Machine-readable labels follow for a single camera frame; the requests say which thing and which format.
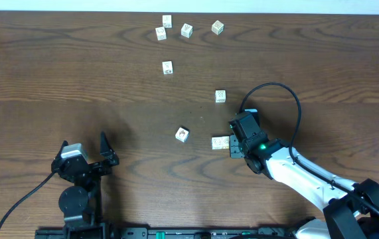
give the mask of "small wooden cube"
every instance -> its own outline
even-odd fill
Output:
[[[189,38],[192,35],[192,26],[185,23],[182,27],[181,34]]]
[[[226,101],[226,91],[216,90],[216,103],[223,103]]]
[[[216,35],[219,35],[224,29],[223,23],[221,23],[219,20],[217,20],[213,25],[211,26],[211,31],[216,33]]]
[[[165,40],[165,39],[167,39],[164,27],[157,27],[155,29],[155,32],[157,33],[158,40]]]
[[[179,130],[176,132],[176,139],[182,141],[183,143],[187,140],[188,136],[189,131],[185,130],[182,127],[180,127]]]
[[[173,64],[171,61],[163,62],[163,73],[172,74],[173,73]]]
[[[163,15],[163,27],[171,28],[171,15]]]

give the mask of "wooden table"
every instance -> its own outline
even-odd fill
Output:
[[[219,19],[226,27],[211,32]],[[192,37],[180,34],[183,23]],[[259,226],[323,218],[285,185],[253,174],[210,138],[231,133],[244,95],[283,82],[303,106],[296,148],[331,172],[379,182],[379,16],[0,12],[0,219],[49,173],[63,140],[99,161],[104,130],[120,156],[103,180],[105,217],[152,227]],[[161,62],[173,61],[163,75]],[[224,104],[214,91],[227,92]],[[270,137],[289,139],[285,90],[248,106]],[[190,129],[186,143],[175,139]],[[62,226],[70,183],[53,177],[7,219],[1,238]]]

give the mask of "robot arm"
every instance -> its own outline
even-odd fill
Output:
[[[255,110],[238,114],[229,124],[234,132],[230,140],[231,157],[243,157],[254,173],[263,173],[269,179],[288,185],[324,213],[326,226],[318,220],[310,221],[297,231],[298,238],[367,239],[379,236],[379,214],[348,195],[356,195],[365,203],[379,208],[378,183],[367,179],[358,184],[341,178],[312,163],[292,148],[295,161],[289,154],[286,142],[267,138],[265,131],[260,128]],[[346,191],[333,187],[329,182],[335,182]],[[359,214],[369,212],[369,218],[356,220]]]
[[[311,170],[320,173],[323,177],[326,177],[329,180],[334,180],[340,185],[344,185],[351,191],[354,190],[354,187],[352,186],[355,184],[354,181],[338,177],[324,170],[320,166],[304,158],[294,148],[293,154],[298,157],[302,164],[306,165]],[[319,208],[319,210],[323,210],[328,206],[331,200],[341,199],[346,195],[345,192],[330,186],[328,183],[310,174],[298,164],[294,163],[289,156],[288,148],[286,147],[273,153],[270,159],[265,162],[265,165],[273,179],[297,191]]]

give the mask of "black cable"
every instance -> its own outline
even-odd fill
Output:
[[[241,103],[241,106],[240,106],[240,113],[243,112],[243,110],[244,110],[244,104],[247,101],[248,97],[251,94],[253,94],[256,90],[258,90],[260,88],[263,88],[264,86],[280,86],[282,88],[285,88],[286,90],[288,90],[293,95],[293,97],[295,99],[295,102],[297,103],[297,108],[298,108],[297,123],[295,124],[294,134],[293,134],[293,136],[291,138],[291,141],[289,142],[289,147],[288,147],[289,155],[291,156],[293,162],[296,163],[296,164],[298,164],[300,167],[302,167],[304,170],[308,171],[312,175],[314,175],[314,176],[320,178],[321,180],[323,180],[324,182],[330,184],[332,187],[335,187],[335,188],[340,189],[341,191],[347,193],[348,196],[350,196],[353,199],[357,200],[358,202],[360,202],[361,204],[363,204],[364,206],[366,206],[367,208],[369,208],[372,212],[375,212],[376,214],[379,215],[379,208],[375,207],[374,205],[372,205],[368,201],[364,200],[363,198],[357,196],[355,193],[353,193],[352,191],[346,189],[345,187],[343,187],[342,185],[338,184],[334,180],[329,180],[326,177],[323,177],[322,175],[316,173],[314,170],[312,170],[312,169],[308,168],[307,166],[305,166],[304,164],[302,164],[300,162],[300,160],[298,159],[298,157],[294,156],[294,154],[293,154],[293,143],[294,143],[295,136],[297,135],[297,132],[298,132],[298,129],[299,129],[299,126],[300,126],[300,121],[301,121],[301,104],[300,104],[300,101],[299,101],[297,95],[295,94],[295,92],[290,87],[288,87],[288,86],[286,86],[284,84],[281,84],[281,83],[277,83],[277,82],[265,83],[265,84],[261,84],[261,85],[255,87],[250,92],[248,92],[248,94],[242,100],[242,103]]]
[[[9,211],[3,216],[2,220],[0,221],[0,231],[1,231],[1,227],[3,225],[3,223],[5,223],[5,220],[6,218],[8,218],[8,216],[10,215],[10,213],[18,206],[20,205],[22,202],[24,202],[25,199],[29,198],[31,195],[33,195],[33,193],[35,193],[36,191],[38,191],[45,183],[47,183],[49,181],[49,179],[55,174],[55,172],[52,172],[43,182],[41,182],[35,189],[33,189],[31,192],[27,193],[27,195],[25,195],[22,199],[20,199],[17,203],[15,203],[11,209],[9,209]]]
[[[239,235],[239,236],[231,237],[229,239],[250,239],[250,238],[257,238],[257,239],[294,239],[294,237],[272,236],[272,235],[265,235],[265,234]]]

